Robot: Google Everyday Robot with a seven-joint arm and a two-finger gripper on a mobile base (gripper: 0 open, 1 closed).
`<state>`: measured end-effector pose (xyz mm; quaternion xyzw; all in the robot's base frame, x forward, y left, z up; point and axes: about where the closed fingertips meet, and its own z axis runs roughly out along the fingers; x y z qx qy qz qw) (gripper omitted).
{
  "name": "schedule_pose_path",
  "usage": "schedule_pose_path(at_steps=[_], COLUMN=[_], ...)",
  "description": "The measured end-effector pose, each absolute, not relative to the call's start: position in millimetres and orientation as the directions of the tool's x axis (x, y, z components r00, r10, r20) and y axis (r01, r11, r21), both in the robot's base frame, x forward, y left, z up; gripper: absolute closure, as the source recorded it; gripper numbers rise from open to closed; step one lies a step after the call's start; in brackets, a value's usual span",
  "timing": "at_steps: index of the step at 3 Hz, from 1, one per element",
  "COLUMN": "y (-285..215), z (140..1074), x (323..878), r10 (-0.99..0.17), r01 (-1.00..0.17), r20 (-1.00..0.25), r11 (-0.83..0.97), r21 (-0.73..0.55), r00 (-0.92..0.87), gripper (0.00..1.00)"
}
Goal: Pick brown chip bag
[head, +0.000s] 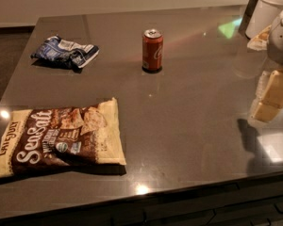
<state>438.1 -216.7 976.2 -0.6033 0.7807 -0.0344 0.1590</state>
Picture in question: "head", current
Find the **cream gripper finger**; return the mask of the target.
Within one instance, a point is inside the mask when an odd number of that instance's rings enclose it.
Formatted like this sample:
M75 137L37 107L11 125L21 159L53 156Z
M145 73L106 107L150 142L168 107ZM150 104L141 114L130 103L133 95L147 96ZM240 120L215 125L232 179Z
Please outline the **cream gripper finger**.
M281 109L282 107L274 102L256 98L251 105L250 116L257 121L269 122L276 117Z
M278 109L283 108L283 72L272 72L261 101Z

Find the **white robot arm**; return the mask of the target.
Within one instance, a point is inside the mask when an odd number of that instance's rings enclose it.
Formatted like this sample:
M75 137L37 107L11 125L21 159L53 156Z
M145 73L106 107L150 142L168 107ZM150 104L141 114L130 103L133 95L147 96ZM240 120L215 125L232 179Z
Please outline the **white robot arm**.
M267 123L283 109L283 10L273 22L252 38L247 47L267 51L267 57L277 65L272 71L263 71L250 109L250 120Z

